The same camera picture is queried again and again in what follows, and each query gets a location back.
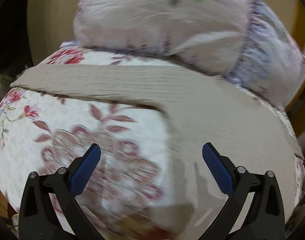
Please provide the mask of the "pink floral pillow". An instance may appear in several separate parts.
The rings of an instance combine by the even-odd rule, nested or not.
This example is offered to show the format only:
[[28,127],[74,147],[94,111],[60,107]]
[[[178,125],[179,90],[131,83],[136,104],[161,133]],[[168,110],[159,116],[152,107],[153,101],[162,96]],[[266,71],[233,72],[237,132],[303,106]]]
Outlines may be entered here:
[[74,35],[83,47],[176,56],[287,106],[304,57],[262,0],[80,0]]

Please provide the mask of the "beige cable knit sweater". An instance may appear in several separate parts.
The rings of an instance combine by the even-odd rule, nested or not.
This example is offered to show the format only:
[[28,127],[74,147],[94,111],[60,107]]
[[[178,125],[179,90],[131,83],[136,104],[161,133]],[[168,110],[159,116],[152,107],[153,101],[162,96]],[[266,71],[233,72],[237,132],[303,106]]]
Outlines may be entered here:
[[218,78],[178,66],[54,64],[26,70],[13,87],[34,97],[23,134],[40,174],[101,148],[76,200],[106,239],[154,229],[197,239],[227,200],[203,161],[207,142],[250,172],[273,171],[285,219],[299,203],[295,137],[269,105]]

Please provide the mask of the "white floral bedspread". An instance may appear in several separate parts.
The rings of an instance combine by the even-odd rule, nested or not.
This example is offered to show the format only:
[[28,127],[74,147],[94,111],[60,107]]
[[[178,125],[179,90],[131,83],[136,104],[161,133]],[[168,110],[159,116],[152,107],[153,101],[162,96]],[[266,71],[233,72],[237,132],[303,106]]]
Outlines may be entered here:
[[305,194],[280,103],[220,74],[71,46],[0,102],[0,189],[20,239],[241,237],[246,209],[285,223]]

